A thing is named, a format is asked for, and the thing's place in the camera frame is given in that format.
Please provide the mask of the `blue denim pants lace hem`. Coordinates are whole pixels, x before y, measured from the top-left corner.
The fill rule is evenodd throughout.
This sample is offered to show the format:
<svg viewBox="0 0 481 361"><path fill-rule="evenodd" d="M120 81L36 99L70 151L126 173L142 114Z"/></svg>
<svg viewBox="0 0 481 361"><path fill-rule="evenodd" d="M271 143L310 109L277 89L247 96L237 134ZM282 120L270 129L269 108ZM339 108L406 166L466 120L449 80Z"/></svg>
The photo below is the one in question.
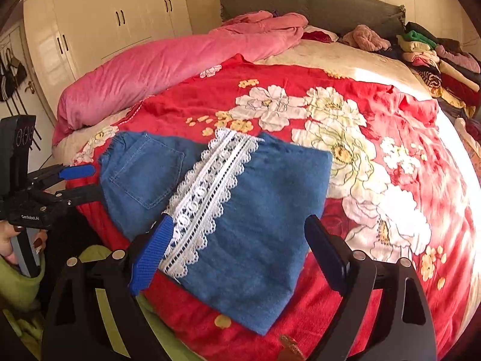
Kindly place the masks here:
<svg viewBox="0 0 481 361"><path fill-rule="evenodd" d="M127 239L172 218L159 270L260 335L281 315L321 214L332 155L222 128L207 144L122 131L99 159L110 218Z"/></svg>

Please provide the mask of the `green fleece sleeve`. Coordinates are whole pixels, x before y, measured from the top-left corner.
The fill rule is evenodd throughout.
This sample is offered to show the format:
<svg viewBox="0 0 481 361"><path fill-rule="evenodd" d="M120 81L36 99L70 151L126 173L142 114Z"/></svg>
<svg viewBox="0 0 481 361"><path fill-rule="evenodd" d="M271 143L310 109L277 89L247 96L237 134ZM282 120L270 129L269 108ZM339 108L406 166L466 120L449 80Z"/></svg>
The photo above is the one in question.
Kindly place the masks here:
<svg viewBox="0 0 481 361"><path fill-rule="evenodd" d="M94 245L80 254L80 260L82 262L95 262L101 258L106 258L109 253L110 251L107 248ZM34 278L23 276L16 263L11 243L1 241L1 312L7 318L11 328L29 354L32 354L35 360L41 360L41 337L44 323L40 315L35 313L35 310L39 309L37 295L41 282L47 284L47 280L44 279L45 262L42 261L41 263L40 275ZM127 355L126 347L113 319L111 308L108 306L107 296L104 291L96 290L96 293L110 344L119 354ZM168 355L173 360L201 360L174 337L174 334L154 313L153 307L150 306L145 297L139 296L137 301L157 340L165 346ZM21 315L21 313L24 313L28 316L30 312L33 312L32 318Z"/></svg>

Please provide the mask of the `pink quilt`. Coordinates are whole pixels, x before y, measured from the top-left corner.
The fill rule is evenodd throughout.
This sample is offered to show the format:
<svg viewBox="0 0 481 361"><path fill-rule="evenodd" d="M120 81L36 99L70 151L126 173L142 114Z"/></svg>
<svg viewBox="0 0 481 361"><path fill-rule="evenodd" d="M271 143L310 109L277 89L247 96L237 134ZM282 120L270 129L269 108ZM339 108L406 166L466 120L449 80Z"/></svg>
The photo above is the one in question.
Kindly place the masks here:
<svg viewBox="0 0 481 361"><path fill-rule="evenodd" d="M257 11L236 16L207 34L152 41L123 51L62 92L52 143L234 55L249 62L278 55L299 43L307 24L299 13L273 16Z"/></svg>

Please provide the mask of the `red floral bedspread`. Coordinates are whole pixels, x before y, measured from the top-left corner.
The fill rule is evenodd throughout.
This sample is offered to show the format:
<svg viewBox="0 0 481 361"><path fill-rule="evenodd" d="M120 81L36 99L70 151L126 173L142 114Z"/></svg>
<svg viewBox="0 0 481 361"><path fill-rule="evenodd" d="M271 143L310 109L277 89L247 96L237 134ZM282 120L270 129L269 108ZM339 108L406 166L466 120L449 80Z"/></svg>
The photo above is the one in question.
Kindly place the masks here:
<svg viewBox="0 0 481 361"><path fill-rule="evenodd" d="M174 239L146 298L206 360L310 353L340 297L308 248L315 214L381 262L412 259L445 356L477 307L480 187L436 101L321 69L236 55L104 122L72 157L109 248L162 213Z"/></svg>

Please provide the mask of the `cream wardrobe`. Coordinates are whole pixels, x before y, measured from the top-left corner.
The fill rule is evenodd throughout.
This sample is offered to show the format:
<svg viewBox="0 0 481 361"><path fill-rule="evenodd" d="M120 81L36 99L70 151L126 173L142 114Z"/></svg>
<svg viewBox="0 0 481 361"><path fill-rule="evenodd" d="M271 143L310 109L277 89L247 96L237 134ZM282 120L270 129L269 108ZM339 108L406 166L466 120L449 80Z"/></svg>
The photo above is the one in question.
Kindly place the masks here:
<svg viewBox="0 0 481 361"><path fill-rule="evenodd" d="M34 71L51 110L63 90L115 55L191 34L186 0L22 0Z"/></svg>

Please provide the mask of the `pile of folded clothes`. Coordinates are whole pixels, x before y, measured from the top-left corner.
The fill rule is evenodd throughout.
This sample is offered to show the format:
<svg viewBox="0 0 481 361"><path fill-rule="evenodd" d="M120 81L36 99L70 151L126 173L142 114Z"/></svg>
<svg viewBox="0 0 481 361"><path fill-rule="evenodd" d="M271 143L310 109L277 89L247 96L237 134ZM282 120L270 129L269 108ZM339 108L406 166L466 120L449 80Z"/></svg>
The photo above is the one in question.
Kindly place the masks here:
<svg viewBox="0 0 481 361"><path fill-rule="evenodd" d="M409 22L396 37L397 58L404 62L435 98L464 108L480 119L480 60L463 51L459 41L437 38Z"/></svg>

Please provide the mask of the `pink fuzzy garment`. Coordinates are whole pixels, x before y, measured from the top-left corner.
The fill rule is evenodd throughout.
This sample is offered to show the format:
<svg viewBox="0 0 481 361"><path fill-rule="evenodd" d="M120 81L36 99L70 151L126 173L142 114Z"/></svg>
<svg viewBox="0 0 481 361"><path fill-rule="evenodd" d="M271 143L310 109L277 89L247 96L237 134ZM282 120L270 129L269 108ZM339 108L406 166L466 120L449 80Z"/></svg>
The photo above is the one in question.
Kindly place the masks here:
<svg viewBox="0 0 481 361"><path fill-rule="evenodd" d="M340 42L368 52L385 51L391 47L388 40L381 38L365 24L357 25L352 31L344 35Z"/></svg>

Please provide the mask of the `grey headboard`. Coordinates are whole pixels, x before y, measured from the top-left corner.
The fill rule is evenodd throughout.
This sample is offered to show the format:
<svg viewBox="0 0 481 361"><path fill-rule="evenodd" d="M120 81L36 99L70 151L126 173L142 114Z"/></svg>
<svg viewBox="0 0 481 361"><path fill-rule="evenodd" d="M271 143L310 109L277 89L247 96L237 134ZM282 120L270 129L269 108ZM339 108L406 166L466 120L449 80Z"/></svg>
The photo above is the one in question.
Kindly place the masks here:
<svg viewBox="0 0 481 361"><path fill-rule="evenodd" d="M405 8L380 0L219 0L223 21L254 11L269 11L280 16L296 12L309 24L345 35L365 24L382 38L403 33Z"/></svg>

